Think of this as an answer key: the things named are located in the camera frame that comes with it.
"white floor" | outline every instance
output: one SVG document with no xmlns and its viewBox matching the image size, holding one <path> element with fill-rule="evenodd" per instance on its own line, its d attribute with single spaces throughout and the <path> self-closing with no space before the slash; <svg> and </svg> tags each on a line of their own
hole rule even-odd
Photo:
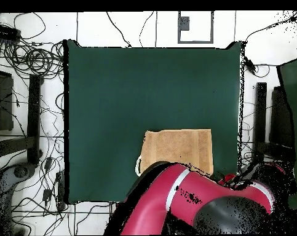
<svg viewBox="0 0 297 236">
<path fill-rule="evenodd" d="M 145 12 L 112 12 L 110 13 L 112 21 L 123 32 L 124 37 L 132 47 L 140 47 L 139 35 L 145 20 L 152 14 L 152 11 Z M 143 47 L 219 47 L 226 48 L 233 40 L 246 40 L 247 36 L 261 28 L 266 27 L 277 21 L 288 18 L 292 12 L 285 11 L 215 11 L 214 22 L 214 44 L 178 44 L 178 13 L 177 12 L 164 12 L 158 11 L 157 13 L 157 34 L 156 34 L 156 12 L 153 13 L 151 18 L 146 22 L 145 28 L 141 34 L 141 43 Z M 0 16 L 1 23 L 14 25 L 14 18 L 17 14 L 4 13 Z M 75 39 L 81 46 L 126 46 L 120 33 L 110 23 L 105 12 L 83 12 L 83 13 L 38 13 L 46 24 L 46 30 L 39 36 L 27 40 L 34 42 L 53 42 L 58 43 L 63 39 Z M 17 18 L 17 29 L 21 30 L 22 36 L 28 38 L 34 36 L 44 29 L 44 25 L 35 14 L 26 14 Z M 42 47 L 49 50 L 51 44 L 44 44 Z M 254 64 L 269 64 L 279 65 L 297 58 L 297 32 L 294 24 L 284 23 L 274 28 L 264 30 L 250 36 L 246 46 L 246 56 L 252 60 Z M 14 77 L 14 90 L 16 93 L 28 97 L 28 90 L 25 84 L 29 84 L 29 80 L 25 83 L 19 78 L 12 68 L 7 68 L 8 65 L 5 58 L 0 58 L 0 70 L 12 73 Z M 259 67 L 258 75 L 263 76 L 267 73 L 267 66 Z M 44 153 L 43 159 L 46 155 L 50 155 L 55 142 L 53 136 L 58 137 L 59 150 L 63 152 L 63 118 L 61 111 L 55 105 L 57 95 L 63 92 L 62 75 L 54 79 L 47 79 L 41 88 L 42 99 L 44 101 L 41 106 L 49 108 L 49 111 L 42 113 L 41 121 L 41 139 L 40 147 Z M 269 74 L 264 78 L 258 78 L 245 72 L 245 106 L 244 115 L 249 115 L 254 112 L 254 105 L 250 103 L 255 102 L 255 86 L 257 82 L 267 82 L 267 106 L 271 105 L 271 92 L 275 86 L 279 85 L 276 68 L 270 67 Z M 18 108 L 13 103 L 13 114 L 16 115 L 20 121 L 24 131 L 27 126 L 27 112 L 28 101 L 27 98 L 18 96 L 20 107 Z M 267 110 L 267 122 L 269 123 L 271 110 Z M 254 115 L 244 118 L 244 128 L 253 126 Z M 266 141 L 268 140 L 269 125 L 267 124 Z M 86 129 L 82 129 L 82 135 L 88 135 Z M 248 133 L 243 132 L 243 140 L 248 141 Z M 0 132 L 0 140 L 10 138 L 12 135 L 23 136 L 18 122 L 14 119 L 14 129 L 9 131 Z M 14 154 L 7 155 L 0 158 L 0 167 L 3 167 Z M 55 149 L 53 150 L 52 157 L 60 157 Z M 10 163 L 17 163 L 25 161 L 26 153 L 14 157 Z M 60 168 L 63 169 L 63 160 L 60 160 Z M 57 172 L 55 168 L 51 172 L 51 179 L 54 181 Z M 22 191 L 15 192 L 12 205 L 17 205 L 25 197 L 34 198 L 38 203 L 42 201 L 43 187 L 39 181 L 39 169 L 36 170 L 34 176 L 19 184 L 16 191 L 25 188 Z M 59 216 L 42 216 L 42 208 L 38 207 L 35 203 L 29 200 L 24 200 L 18 207 L 13 216 L 15 221 L 18 221 L 22 216 L 26 216 L 22 220 L 23 223 L 32 228 L 31 235 L 44 235 L 47 229 L 59 218 Z M 91 207 L 95 205 L 106 206 L 108 203 L 91 203 L 82 202 L 74 206 L 70 205 L 63 214 L 64 219 L 53 231 L 53 235 L 73 235 L 75 224 L 86 218 L 87 213 Z M 50 211 L 55 211 L 55 204 L 52 202 L 49 208 Z M 89 215 L 83 222 L 78 225 L 78 235 L 101 235 L 105 229 L 106 223 L 109 219 L 109 207 L 94 207 L 92 214 Z"/>
</svg>

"black cable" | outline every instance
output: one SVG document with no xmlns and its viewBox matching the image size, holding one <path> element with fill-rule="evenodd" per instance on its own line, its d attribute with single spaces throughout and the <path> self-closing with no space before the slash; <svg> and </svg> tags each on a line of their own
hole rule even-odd
<svg viewBox="0 0 297 236">
<path fill-rule="evenodd" d="M 19 127 L 20 127 L 20 129 L 22 130 L 23 136 L 24 136 L 24 137 L 26 138 L 26 140 L 27 140 L 27 136 L 26 136 L 25 132 L 23 131 L 23 127 L 22 127 L 21 123 L 19 122 L 19 120 L 17 119 L 17 117 L 16 117 L 15 115 L 13 115 L 10 111 L 8 111 L 6 108 L 4 108 L 4 107 L 2 107 L 2 106 L 0 106 L 0 108 L 3 109 L 3 110 L 5 110 L 8 114 L 10 114 L 12 117 L 14 117 L 14 118 L 17 120 L 17 122 L 18 122 L 18 124 L 19 124 Z"/>
<path fill-rule="evenodd" d="M 20 107 L 20 105 L 19 105 L 19 101 L 18 101 L 18 98 L 17 98 L 17 95 L 16 95 L 14 92 L 12 92 L 12 93 L 6 95 L 3 99 L 0 100 L 0 102 L 5 101 L 6 98 L 8 98 L 8 97 L 10 97 L 10 96 L 12 96 L 12 95 L 15 95 L 15 97 L 16 97 L 16 105 L 17 105 L 17 107 Z"/>
<path fill-rule="evenodd" d="M 55 99 L 55 105 L 56 105 L 57 108 L 58 108 L 59 110 L 61 110 L 61 111 L 63 111 L 63 109 L 62 109 L 61 107 L 59 107 L 59 105 L 57 104 L 57 100 L 58 100 L 58 98 L 61 97 L 62 95 L 64 96 L 64 92 L 62 92 L 61 94 L 57 95 L 57 98 Z"/>
<path fill-rule="evenodd" d="M 40 166 L 40 170 L 42 169 L 42 165 L 43 165 L 43 163 L 46 161 L 46 159 L 44 159 L 43 161 L 42 161 L 42 163 L 41 163 L 41 166 Z M 40 180 L 41 180 L 41 178 L 39 178 L 39 180 L 35 183 L 35 184 L 32 184 L 31 186 L 26 186 L 26 187 L 24 187 L 24 188 L 21 188 L 20 190 L 15 190 L 15 192 L 20 192 L 20 191 L 22 191 L 22 190 L 24 190 L 24 189 L 26 189 L 26 188 L 29 188 L 29 187 L 33 187 L 33 186 L 35 186 L 38 182 L 40 182 Z"/>
<path fill-rule="evenodd" d="M 76 223 L 76 204 L 74 205 L 74 235 L 76 235 L 75 223 Z"/>
<path fill-rule="evenodd" d="M 20 155 L 20 154 L 22 154 L 22 153 L 25 153 L 26 151 L 27 151 L 27 150 L 25 149 L 24 151 L 22 151 L 22 152 L 20 152 L 20 153 L 18 153 L 18 154 L 13 155 L 13 156 L 8 160 L 8 162 L 6 163 L 6 165 L 4 165 L 3 167 L 1 167 L 0 172 L 2 172 L 3 169 L 5 169 L 5 168 L 8 166 L 9 162 L 10 162 L 14 157 L 16 157 L 16 156 L 18 156 L 18 155 Z"/>
<path fill-rule="evenodd" d="M 155 24 L 155 27 L 156 27 L 156 35 L 155 35 L 155 48 L 157 47 L 157 22 L 158 22 L 158 11 L 156 11 L 156 24 Z"/>
<path fill-rule="evenodd" d="M 67 225 L 68 225 L 69 235 L 72 236 L 71 229 L 69 228 L 69 214 L 68 213 L 67 213 Z"/>
<path fill-rule="evenodd" d="M 15 27 L 15 29 L 16 29 L 16 19 L 18 17 L 22 16 L 22 15 L 25 15 L 25 14 L 30 14 L 30 13 L 23 13 L 23 14 L 19 14 L 19 15 L 15 16 L 15 18 L 14 18 L 14 27 Z M 24 38 L 23 37 L 22 39 L 24 39 L 24 40 L 29 40 L 29 39 L 35 38 L 35 37 L 39 36 L 40 34 L 42 34 L 46 30 L 46 24 L 44 23 L 43 19 L 39 15 L 37 15 L 36 13 L 33 12 L 33 14 L 35 14 L 37 17 L 39 17 L 39 19 L 41 20 L 41 22 L 44 25 L 44 29 L 40 33 L 36 34 L 35 36 L 29 37 L 29 38 Z"/>
<path fill-rule="evenodd" d="M 259 64 L 259 65 L 254 65 L 254 66 L 268 66 L 268 67 L 278 67 L 279 65 L 268 65 L 266 63 L 262 63 L 262 64 Z"/>
<path fill-rule="evenodd" d="M 255 77 L 258 77 L 258 78 L 264 78 L 264 77 L 266 77 L 267 75 L 269 75 L 269 72 L 270 72 L 270 70 L 271 70 L 270 66 L 267 65 L 267 64 L 263 64 L 263 66 L 267 66 L 267 67 L 269 68 L 268 72 L 267 72 L 264 76 L 256 75 L 256 73 L 253 72 L 253 75 L 254 75 Z"/>
<path fill-rule="evenodd" d="M 23 219 L 25 219 L 25 218 L 26 218 L 32 211 L 34 211 L 34 210 L 38 207 L 38 205 L 40 205 L 40 204 L 37 203 L 37 206 L 34 207 L 29 213 L 27 213 L 26 216 L 22 217 L 22 218 L 18 221 L 18 223 L 20 224 L 20 221 L 23 220 Z"/>
<path fill-rule="evenodd" d="M 51 226 L 46 230 L 46 232 L 44 233 L 43 236 L 46 236 L 46 235 L 48 235 L 49 233 L 51 233 L 51 235 L 52 235 L 53 232 L 54 232 L 54 230 L 55 230 L 55 229 L 61 224 L 61 222 L 64 220 L 65 215 L 66 215 L 66 214 L 64 214 L 64 216 L 61 216 L 61 217 L 58 218 L 53 224 L 51 224 Z M 50 230 L 50 228 L 51 228 L 52 226 L 55 226 L 56 223 L 57 223 L 59 220 L 61 220 L 60 223 L 59 223 L 56 227 L 54 227 L 50 232 L 47 232 L 48 230 Z"/>
<path fill-rule="evenodd" d="M 106 12 L 106 14 L 107 14 L 107 16 L 108 16 L 110 22 L 113 24 L 113 26 L 114 26 L 114 27 L 121 33 L 121 36 L 122 36 L 122 38 L 123 38 L 123 41 L 124 41 L 125 43 L 127 43 L 127 47 L 132 47 L 132 46 L 130 45 L 130 43 L 124 39 L 124 35 L 123 35 L 122 32 L 120 31 L 120 29 L 119 29 L 119 28 L 112 22 L 112 19 L 110 18 L 109 13 Z"/>
<path fill-rule="evenodd" d="M 37 34 L 37 35 L 35 35 L 33 37 L 29 37 L 29 38 L 22 37 L 20 39 L 19 45 L 8 45 L 8 44 L 2 44 L 0 42 L 0 58 L 5 58 L 7 60 L 7 62 L 8 62 L 8 64 L 10 65 L 10 66 L 5 66 L 5 65 L 3 65 L 3 66 L 8 67 L 8 68 L 13 68 L 15 70 L 16 74 L 22 79 L 22 81 L 26 85 L 27 89 L 29 89 L 29 87 L 27 86 L 24 79 L 29 79 L 29 77 L 25 77 L 22 74 L 24 74 L 24 75 L 40 74 L 40 75 L 44 76 L 45 79 L 53 79 L 56 76 L 58 76 L 61 81 L 62 81 L 62 79 L 61 79 L 60 75 L 63 75 L 61 73 L 63 71 L 63 66 L 62 66 L 63 52 L 61 51 L 62 41 L 60 41 L 60 42 L 58 42 L 56 44 L 53 44 L 51 42 L 45 42 L 45 43 L 38 42 L 37 43 L 37 42 L 27 42 L 26 41 L 27 39 L 32 39 L 32 38 L 42 34 L 46 29 L 46 25 L 45 25 L 43 19 L 40 16 L 38 16 L 36 13 L 34 13 L 34 14 L 37 17 L 40 18 L 41 22 L 44 25 L 44 29 L 39 34 Z M 15 17 L 14 27 L 16 27 L 16 19 L 18 17 L 20 17 L 21 15 L 24 15 L 24 14 L 20 14 L 20 15 L 17 15 Z M 41 49 L 39 47 L 39 46 L 42 46 L 44 44 L 52 44 L 51 50 L 47 51 L 47 50 Z M 15 92 L 15 90 L 13 88 L 12 88 L 12 91 L 13 91 L 13 95 L 15 95 L 15 97 L 16 97 L 16 104 L 19 105 L 19 101 L 18 101 L 18 98 L 17 98 L 16 94 L 18 94 L 18 95 L 21 95 L 21 94 Z M 41 107 L 40 115 L 47 112 L 47 111 L 49 111 L 51 114 L 53 114 L 55 116 L 55 120 L 53 122 L 53 125 L 54 125 L 55 129 L 57 130 L 57 134 L 55 135 L 55 136 L 57 136 L 59 131 L 58 131 L 57 127 L 55 126 L 55 123 L 56 123 L 56 120 L 57 120 L 58 117 L 54 113 L 62 114 L 62 116 L 64 118 L 63 110 L 61 110 L 61 113 L 59 113 L 59 112 L 51 111 L 47 104 L 46 104 L 46 106 L 48 108 L 44 108 L 43 106 L 40 106 Z M 45 136 L 47 137 L 47 134 L 44 131 L 43 126 L 42 126 L 42 120 L 41 120 L 40 123 L 41 123 L 41 128 L 42 128 Z M 55 149 L 58 152 L 58 154 L 60 154 L 61 156 L 57 157 L 56 159 L 53 158 L 53 165 L 52 165 L 53 167 L 52 167 L 52 169 L 50 169 L 50 171 L 52 171 L 57 165 L 59 165 L 59 168 L 60 168 L 60 163 L 59 163 L 58 160 L 63 159 L 63 155 L 60 152 L 60 144 L 58 143 L 58 141 L 59 140 L 58 140 L 58 137 L 57 137 L 55 139 L 55 141 L 54 141 L 52 152 Z M 49 148 L 48 148 L 48 151 L 47 151 L 47 154 L 46 154 L 46 158 L 49 155 L 49 150 L 50 150 L 50 144 L 49 144 Z M 50 177 L 50 171 L 47 171 L 46 173 L 44 173 L 42 167 L 43 167 L 43 165 L 41 165 L 41 168 L 40 168 L 40 171 L 39 171 L 39 180 L 36 182 L 36 184 L 37 184 L 38 182 L 41 181 L 41 185 L 40 185 L 40 188 L 38 189 L 36 195 L 34 196 L 34 198 L 38 195 L 39 191 L 41 190 L 41 187 L 44 186 L 44 182 L 46 182 L 47 186 L 49 186 L 49 182 L 47 180 L 47 177 L 50 179 L 50 182 L 53 184 L 53 181 L 52 181 L 52 179 Z M 52 187 L 52 195 L 53 195 L 55 201 L 57 201 L 57 196 L 55 195 L 55 182 L 54 182 L 53 187 Z M 54 225 L 53 230 L 48 232 L 48 234 L 49 233 L 53 234 L 53 231 L 55 230 L 56 227 L 57 226 Z"/>
<path fill-rule="evenodd" d="M 254 113 L 255 113 L 255 112 L 250 113 L 249 115 L 244 116 L 243 119 L 244 119 L 245 117 L 248 117 L 248 116 L 250 116 L 250 115 L 253 115 Z"/>
<path fill-rule="evenodd" d="M 44 174 L 44 171 L 43 171 L 43 168 L 42 168 L 42 166 L 43 166 L 43 164 L 41 164 L 41 166 L 40 166 L 40 172 L 42 171 L 43 172 L 43 174 Z M 34 195 L 34 197 L 32 198 L 32 201 L 33 202 L 35 202 L 34 201 L 34 198 L 36 198 L 36 196 L 38 195 L 38 193 L 39 193 L 39 191 L 41 190 L 41 187 L 43 186 L 43 181 L 44 181 L 44 176 L 42 176 L 42 181 L 41 181 L 41 185 L 40 185 L 40 187 L 39 187 L 39 189 L 38 189 L 38 191 L 36 192 L 36 194 Z M 29 204 L 31 201 L 29 201 L 28 203 L 26 203 L 26 204 L 24 204 L 24 205 L 20 205 L 20 204 L 18 204 L 17 206 L 12 206 L 12 207 L 23 207 L 23 206 L 25 206 L 25 205 L 27 205 L 27 204 Z"/>
<path fill-rule="evenodd" d="M 63 157 L 62 153 L 59 152 L 59 151 L 57 150 L 57 148 L 55 147 L 55 144 L 56 144 L 56 142 L 57 142 L 57 140 L 58 140 L 59 137 L 57 137 L 57 138 L 55 139 L 55 141 L 54 141 L 54 146 L 53 146 L 51 155 L 52 155 L 52 153 L 53 153 L 53 151 L 54 151 L 54 149 L 55 149 L 55 150 L 56 150 L 56 151 Z"/>
<path fill-rule="evenodd" d="M 286 22 L 288 22 L 289 20 L 291 20 L 293 17 L 295 17 L 296 14 L 297 14 L 297 12 L 294 13 L 290 18 L 288 18 L 288 19 L 286 19 L 286 20 L 284 20 L 284 21 L 273 23 L 273 24 L 271 24 L 271 25 L 269 25 L 269 26 L 267 26 L 267 27 L 265 27 L 265 28 L 263 28 L 263 29 L 259 29 L 259 30 L 257 30 L 257 31 L 254 31 L 254 32 L 250 33 L 250 34 L 248 35 L 248 37 L 246 38 L 245 42 L 248 41 L 248 38 L 249 38 L 252 34 L 258 33 L 258 32 L 263 31 L 263 30 L 265 30 L 265 29 L 269 29 L 269 28 L 275 27 L 275 26 L 277 26 L 277 25 L 279 25 L 279 24 L 281 24 L 281 23 L 286 23 Z"/>
<path fill-rule="evenodd" d="M 143 27 L 142 27 L 142 29 L 141 29 L 141 33 L 143 32 L 143 30 L 144 30 L 144 27 L 145 27 L 145 24 L 146 24 L 146 22 L 148 21 L 148 19 L 150 19 L 151 18 L 151 16 L 154 14 L 154 12 L 155 11 L 153 11 L 152 13 L 151 13 L 151 15 L 146 19 L 146 21 L 144 22 L 144 25 L 143 25 Z"/>
<path fill-rule="evenodd" d="M 58 211 L 57 211 L 57 212 L 55 212 L 55 211 L 49 211 L 48 209 L 46 209 L 46 208 L 44 208 L 42 205 L 38 204 L 36 201 L 34 201 L 34 200 L 33 200 L 32 198 L 30 198 L 30 197 L 25 197 L 24 199 L 22 199 L 22 200 L 19 202 L 18 205 L 14 206 L 14 208 L 12 209 L 12 212 L 14 212 L 14 211 L 16 210 L 16 208 L 18 208 L 18 207 L 21 205 L 21 203 L 22 203 L 24 200 L 26 200 L 26 199 L 28 199 L 30 202 L 33 202 L 35 205 L 37 205 L 37 207 L 43 209 L 43 210 L 46 211 L 48 214 L 51 214 L 51 215 L 58 215 L 58 214 L 59 214 Z"/>
<path fill-rule="evenodd" d="M 77 234 L 78 234 L 78 224 L 80 224 L 81 222 L 85 221 L 85 220 L 88 218 L 88 216 L 90 215 L 90 213 L 92 212 L 92 210 L 93 210 L 95 207 L 109 207 L 109 206 L 110 206 L 110 203 L 109 203 L 109 205 L 94 205 L 93 207 L 91 207 L 91 209 L 90 209 L 90 211 L 88 212 L 87 216 L 86 216 L 83 220 L 79 221 L 79 222 L 76 224 L 76 233 L 74 233 L 74 235 L 77 236 Z"/>
</svg>

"black border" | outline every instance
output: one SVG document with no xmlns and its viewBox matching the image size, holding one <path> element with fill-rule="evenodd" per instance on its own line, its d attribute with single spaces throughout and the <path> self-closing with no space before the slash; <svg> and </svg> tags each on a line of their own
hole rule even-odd
<svg viewBox="0 0 297 236">
<path fill-rule="evenodd" d="M 210 11 L 210 40 L 209 41 L 181 41 L 181 11 L 178 11 L 178 44 L 213 44 L 214 43 L 214 11 Z"/>
<path fill-rule="evenodd" d="M 69 202 L 69 72 L 68 72 L 68 41 L 73 41 L 78 47 L 81 48 L 92 48 L 92 47 L 82 47 L 75 40 L 64 39 L 62 42 L 63 45 L 63 70 L 64 70 L 64 177 L 65 177 L 65 193 L 64 193 L 64 202 L 67 205 L 72 205 Z M 240 111 L 239 111 L 239 129 L 238 129 L 238 156 L 237 156 L 237 172 L 241 173 L 241 147 L 242 147 L 242 121 L 243 121 L 243 108 L 244 108 L 244 56 L 245 56 L 245 45 L 244 41 L 236 41 L 230 43 L 226 48 L 216 48 L 216 47 L 169 47 L 168 49 L 215 49 L 215 50 L 228 50 L 232 48 L 235 44 L 240 43 Z"/>
</svg>

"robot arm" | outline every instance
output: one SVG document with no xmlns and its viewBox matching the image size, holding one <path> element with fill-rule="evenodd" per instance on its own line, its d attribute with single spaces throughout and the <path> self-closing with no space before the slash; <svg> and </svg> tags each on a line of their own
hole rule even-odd
<svg viewBox="0 0 297 236">
<path fill-rule="evenodd" d="M 199 233 L 256 233 L 274 204 L 270 189 L 258 181 L 231 189 L 184 165 L 157 163 L 117 207 L 105 235 L 161 234 L 168 212 Z"/>
</svg>

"black frame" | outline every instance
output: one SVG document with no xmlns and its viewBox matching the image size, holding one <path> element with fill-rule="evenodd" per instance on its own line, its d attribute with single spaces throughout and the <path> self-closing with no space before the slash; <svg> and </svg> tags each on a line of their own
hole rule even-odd
<svg viewBox="0 0 297 236">
<path fill-rule="evenodd" d="M 0 141 L 0 157 L 27 149 L 28 163 L 39 163 L 40 100 L 43 82 L 42 76 L 30 75 L 27 137 Z"/>
<path fill-rule="evenodd" d="M 213 44 L 214 43 L 214 11 L 211 11 L 211 26 L 210 26 L 210 40 L 209 41 L 181 41 L 181 31 L 189 31 L 182 29 L 182 23 L 186 21 L 189 23 L 189 17 L 182 17 L 181 11 L 178 11 L 178 43 L 179 44 Z"/>
</svg>

